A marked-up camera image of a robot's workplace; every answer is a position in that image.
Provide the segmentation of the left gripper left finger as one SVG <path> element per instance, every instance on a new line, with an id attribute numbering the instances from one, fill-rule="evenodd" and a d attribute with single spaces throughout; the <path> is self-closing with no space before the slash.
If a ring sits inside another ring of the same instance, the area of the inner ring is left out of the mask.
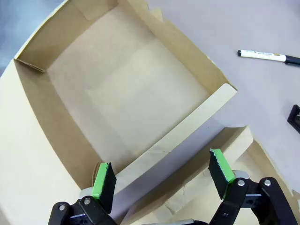
<path id="1" fill-rule="evenodd" d="M 111 163 L 101 163 L 93 184 L 80 193 L 78 200 L 54 204 L 49 225 L 115 225 L 110 217 L 116 177 Z"/>

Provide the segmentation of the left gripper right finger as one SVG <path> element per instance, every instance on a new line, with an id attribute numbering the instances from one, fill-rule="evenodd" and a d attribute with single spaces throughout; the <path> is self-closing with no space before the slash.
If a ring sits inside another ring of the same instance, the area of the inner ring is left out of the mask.
<path id="1" fill-rule="evenodd" d="M 237 177 L 221 149 L 210 150 L 210 175 L 222 200 L 211 225 L 232 225 L 241 208 L 249 208 L 261 225 L 295 225 L 296 217 L 279 183 L 273 177 L 258 183 Z"/>

